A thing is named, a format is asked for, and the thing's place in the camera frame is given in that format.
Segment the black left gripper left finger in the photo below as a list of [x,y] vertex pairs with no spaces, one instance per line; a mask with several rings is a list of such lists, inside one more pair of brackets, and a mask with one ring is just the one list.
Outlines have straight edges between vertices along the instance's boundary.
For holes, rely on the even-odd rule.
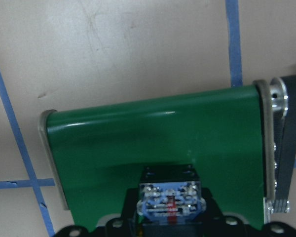
[[135,237],[137,235],[138,192],[127,191],[120,217],[109,219],[104,226],[92,231],[79,225],[70,225],[58,231],[56,237]]

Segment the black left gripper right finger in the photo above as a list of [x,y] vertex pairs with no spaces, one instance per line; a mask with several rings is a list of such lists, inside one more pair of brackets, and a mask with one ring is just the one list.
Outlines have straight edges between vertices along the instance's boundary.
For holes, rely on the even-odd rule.
[[270,222],[257,229],[240,216],[223,214],[209,189],[202,189],[202,197],[207,205],[202,220],[204,237],[296,237],[296,229],[283,222]]

